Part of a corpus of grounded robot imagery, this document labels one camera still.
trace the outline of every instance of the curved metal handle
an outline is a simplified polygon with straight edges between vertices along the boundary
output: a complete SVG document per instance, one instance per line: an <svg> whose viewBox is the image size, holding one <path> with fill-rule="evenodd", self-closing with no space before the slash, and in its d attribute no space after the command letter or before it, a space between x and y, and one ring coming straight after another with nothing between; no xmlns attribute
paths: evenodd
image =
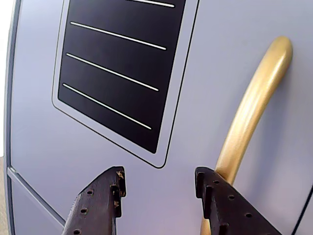
<svg viewBox="0 0 313 235"><path fill-rule="evenodd" d="M285 75L292 58L291 41L284 36L269 46L239 105L222 147L215 171L231 185L261 115ZM210 235L209 221L203 219L201 235Z"/></svg>

